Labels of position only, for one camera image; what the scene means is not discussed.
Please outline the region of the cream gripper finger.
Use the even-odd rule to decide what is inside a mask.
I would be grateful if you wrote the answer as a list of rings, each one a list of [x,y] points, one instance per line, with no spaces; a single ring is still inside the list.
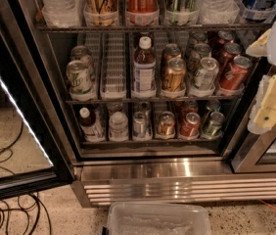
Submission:
[[[263,134],[276,124],[276,74],[265,75],[256,92],[255,104],[250,113],[248,131]]]
[[[246,49],[246,54],[252,57],[267,56],[267,42],[271,29],[267,29],[253,44]]]

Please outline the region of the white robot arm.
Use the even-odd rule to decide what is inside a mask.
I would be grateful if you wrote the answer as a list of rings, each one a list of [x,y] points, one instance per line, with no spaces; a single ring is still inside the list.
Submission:
[[[247,48],[247,54],[266,57],[276,67],[276,21]],[[276,74],[265,75],[260,81],[249,119],[248,131],[253,134],[263,134],[276,124]]]

